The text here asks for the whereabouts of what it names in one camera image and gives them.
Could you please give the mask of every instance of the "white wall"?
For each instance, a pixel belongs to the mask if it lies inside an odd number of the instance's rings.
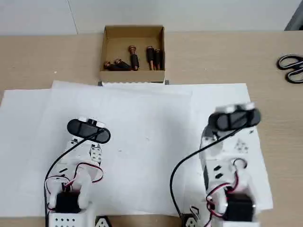
[[[284,30],[301,0],[0,0],[0,35],[102,32],[163,24],[166,31]]]
[[[301,0],[70,0],[80,33],[110,24],[167,31],[284,30]]]
[[[76,33],[66,0],[0,0],[0,35]]]

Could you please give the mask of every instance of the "perforated plastic part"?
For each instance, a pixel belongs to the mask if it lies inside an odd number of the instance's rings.
[[[84,212],[78,214],[50,213],[49,227],[88,227],[87,216]]]

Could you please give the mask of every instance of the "red wire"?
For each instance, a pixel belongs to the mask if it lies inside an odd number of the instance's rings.
[[[227,193],[234,192],[237,189],[238,185],[239,185],[239,176],[238,176],[238,172],[235,171],[235,185],[232,189],[227,190]]]
[[[61,178],[61,177],[62,177],[62,178],[67,179],[68,181],[70,181],[68,177],[66,177],[66,176],[60,176],[60,175],[53,175],[53,176],[48,177],[47,179],[53,178],[53,177],[55,177],[55,178]],[[46,187],[47,192],[50,194],[51,192],[50,192],[49,189],[48,189],[47,183],[45,183],[45,187]]]
[[[211,209],[211,204],[214,205],[214,202],[211,201],[211,200],[209,200],[208,197],[211,196],[213,193],[215,193],[215,192],[216,192],[217,190],[219,190],[220,188],[226,187],[226,186],[228,186],[228,185],[230,185],[230,183],[222,183],[222,184],[216,186],[214,189],[212,189],[212,190],[207,194],[207,196],[206,196],[206,207],[207,207],[208,211],[210,212],[211,216],[213,215],[213,216],[215,216],[215,217],[217,217],[217,218],[222,218],[222,217],[223,217],[223,214],[217,214],[216,212],[214,212],[214,211]],[[235,171],[235,185],[234,185],[231,189],[227,190],[227,193],[231,193],[231,192],[235,191],[236,188],[238,187],[238,185],[239,185],[239,176],[238,176],[238,172]]]
[[[101,170],[102,176],[101,176],[99,179],[92,181],[93,183],[97,183],[97,182],[99,182],[99,181],[101,181],[101,180],[103,179],[104,172],[103,172],[103,170],[102,170],[99,166],[95,166],[95,165],[93,165],[93,164],[86,163],[86,162],[80,162],[80,163],[78,163],[77,166],[76,166],[76,170],[75,170],[75,174],[74,174],[74,179],[73,179],[70,183],[66,184],[64,187],[68,187],[68,186],[70,186],[70,185],[73,184],[73,182],[74,182],[74,180],[75,180],[75,178],[76,178],[76,176],[77,176],[78,167],[79,167],[80,165],[87,165],[87,166],[96,168],[96,169],[98,169],[98,170]]]

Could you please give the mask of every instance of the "screw head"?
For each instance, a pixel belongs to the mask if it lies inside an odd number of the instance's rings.
[[[134,45],[130,45],[129,47],[128,47],[128,51],[131,51],[131,50],[134,50],[134,51],[136,51],[136,47],[134,46]]]
[[[110,61],[104,62],[104,68],[105,68],[105,69],[108,68],[109,66],[110,66]]]

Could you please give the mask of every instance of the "black cable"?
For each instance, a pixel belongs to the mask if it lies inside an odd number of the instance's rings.
[[[174,170],[172,171],[172,173],[171,173],[171,175],[170,175],[169,190],[170,190],[170,195],[171,195],[172,201],[173,201],[173,203],[174,203],[174,205],[175,205],[175,208],[176,208],[176,210],[177,210],[177,212],[178,212],[178,214],[179,214],[179,217],[180,217],[181,219],[183,218],[183,214],[181,213],[181,211],[180,211],[180,209],[179,209],[179,206],[177,205],[177,202],[176,202],[176,199],[175,199],[175,196],[174,196],[174,192],[173,192],[173,190],[172,190],[172,181],[173,181],[173,179],[174,179],[174,175],[175,175],[177,169],[180,167],[180,165],[182,165],[183,162],[185,162],[186,160],[190,159],[192,156],[195,156],[196,154],[198,154],[198,153],[200,153],[200,152],[202,152],[202,151],[204,151],[204,150],[206,150],[206,149],[208,149],[208,148],[210,148],[210,147],[216,145],[217,143],[220,143],[220,142],[222,142],[223,140],[225,140],[225,139],[227,139],[227,138],[233,136],[234,134],[236,134],[236,133],[238,133],[239,131],[241,131],[245,126],[246,126],[246,125],[244,125],[243,127],[241,127],[241,128],[239,128],[239,129],[237,129],[237,130],[235,130],[235,131],[229,133],[229,134],[226,135],[226,136],[223,136],[223,137],[219,138],[217,141],[215,141],[215,142],[213,142],[213,143],[211,143],[211,144],[209,144],[209,145],[207,145],[207,146],[205,146],[205,147],[203,147],[203,148],[201,148],[201,149],[195,151],[194,153],[191,153],[190,155],[188,155],[187,157],[185,157],[184,159],[182,159],[181,161],[178,162],[178,164],[176,165],[176,167],[174,168]]]
[[[81,140],[79,143],[77,143],[76,145],[72,146],[70,149],[68,149],[67,151],[65,151],[63,154],[61,154],[51,165],[51,167],[48,169],[47,173],[46,173],[46,176],[45,176],[45,179],[44,179],[44,182],[47,180],[51,170],[53,169],[53,167],[59,162],[59,160],[61,158],[63,158],[65,155],[67,155],[68,153],[70,153],[72,150],[74,150],[76,147],[78,147],[79,145],[81,145],[82,143],[84,143],[85,141],[95,137],[95,136],[98,136],[100,133],[102,133],[104,130],[100,130],[94,134],[91,134],[90,136],[88,137],[85,137],[83,140]],[[47,213],[47,196],[46,196],[46,189],[45,189],[45,184],[43,184],[43,188],[44,188],[44,212],[45,212],[45,227],[48,227],[48,213]]]

